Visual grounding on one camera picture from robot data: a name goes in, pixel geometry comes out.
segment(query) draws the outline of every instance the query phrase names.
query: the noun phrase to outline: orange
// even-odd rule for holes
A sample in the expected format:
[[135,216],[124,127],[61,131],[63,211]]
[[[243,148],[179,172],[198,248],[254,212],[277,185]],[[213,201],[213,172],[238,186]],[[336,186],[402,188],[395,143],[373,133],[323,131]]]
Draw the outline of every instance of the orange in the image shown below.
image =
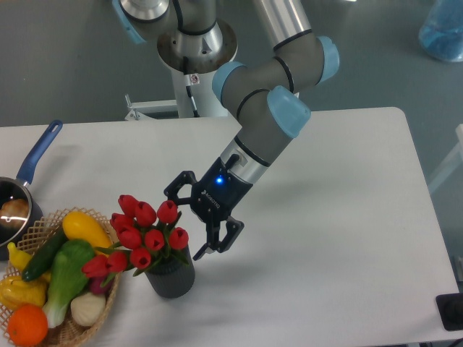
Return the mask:
[[46,315],[36,305],[23,305],[10,316],[7,332],[17,346],[37,345],[48,333]]

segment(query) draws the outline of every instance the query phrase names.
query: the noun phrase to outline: blue pan handle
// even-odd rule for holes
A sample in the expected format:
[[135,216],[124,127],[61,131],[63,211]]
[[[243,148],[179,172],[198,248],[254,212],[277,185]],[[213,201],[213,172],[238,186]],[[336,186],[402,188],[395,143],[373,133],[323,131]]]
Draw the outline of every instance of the blue pan handle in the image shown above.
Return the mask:
[[37,143],[34,145],[29,154],[27,154],[26,159],[22,162],[20,170],[17,172],[16,178],[22,181],[27,182],[28,184],[32,183],[35,173],[35,167],[39,159],[47,150],[48,146],[53,142],[61,128],[63,127],[62,121],[52,121],[45,132],[42,134],[41,138],[38,139]]

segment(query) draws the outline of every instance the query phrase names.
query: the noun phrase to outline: white table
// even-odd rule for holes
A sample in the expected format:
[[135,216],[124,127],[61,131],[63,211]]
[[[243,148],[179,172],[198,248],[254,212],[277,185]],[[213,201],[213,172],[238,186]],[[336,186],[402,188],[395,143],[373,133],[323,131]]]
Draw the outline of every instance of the white table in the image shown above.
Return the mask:
[[[45,126],[0,129],[0,176],[15,176]],[[30,187],[45,213],[155,207],[182,170],[198,178],[234,137],[231,118],[65,124]],[[204,225],[183,207],[195,252]],[[123,277],[89,346],[375,346],[460,338],[435,297],[458,291],[404,114],[315,112],[235,208],[234,246],[195,263],[192,290],[157,297]]]

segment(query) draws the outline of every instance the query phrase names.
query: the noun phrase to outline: wicker basket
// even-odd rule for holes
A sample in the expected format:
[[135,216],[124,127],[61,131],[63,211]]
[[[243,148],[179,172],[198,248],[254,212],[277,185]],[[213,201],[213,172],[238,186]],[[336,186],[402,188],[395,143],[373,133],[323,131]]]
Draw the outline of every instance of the wicker basket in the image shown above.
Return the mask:
[[[22,237],[21,241],[18,242],[17,248],[25,251],[29,254],[34,254],[35,251],[51,236],[56,233],[56,230],[61,225],[61,221],[67,213],[71,211],[81,211],[88,215],[94,217],[101,225],[101,227],[106,231],[113,242],[117,241],[117,236],[114,229],[109,224],[109,221],[106,217],[102,216],[99,212],[95,210],[86,210],[83,208],[74,207],[71,210],[58,210],[55,213],[51,213],[47,218],[42,217],[41,220],[36,221],[34,226],[30,227],[27,233]],[[6,269],[6,274],[4,276],[15,276],[20,275],[18,269],[13,267],[11,263],[8,264]],[[41,344],[37,345],[40,347],[45,346],[59,346],[59,347],[77,347],[87,342],[98,329],[104,323],[109,310],[114,302],[116,296],[117,287],[121,279],[121,274],[118,274],[114,279],[114,284],[111,287],[111,290],[108,292],[106,297],[106,307],[98,318],[97,322],[91,327],[82,327],[78,325],[71,318],[70,310],[68,310],[66,318],[64,319],[63,324],[60,326],[49,329],[48,335]],[[7,333],[7,323],[10,314],[12,311],[7,309],[5,306],[0,305],[0,327],[4,331],[3,336],[12,344],[13,342],[9,339]]]

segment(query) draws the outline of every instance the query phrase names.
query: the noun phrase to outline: tulip bouquet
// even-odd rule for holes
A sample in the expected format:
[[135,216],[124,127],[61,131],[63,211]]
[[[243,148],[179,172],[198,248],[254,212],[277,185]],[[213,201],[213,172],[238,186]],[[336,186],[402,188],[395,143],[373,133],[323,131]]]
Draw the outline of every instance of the tulip bouquet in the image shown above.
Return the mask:
[[88,278],[104,278],[104,287],[117,273],[134,268],[137,276],[173,259],[189,264],[182,252],[188,245],[188,233],[176,227],[182,212],[174,202],[164,201],[157,212],[132,195],[121,195],[118,203],[123,214],[113,213],[110,224],[119,241],[109,248],[95,248],[102,254],[82,267]]

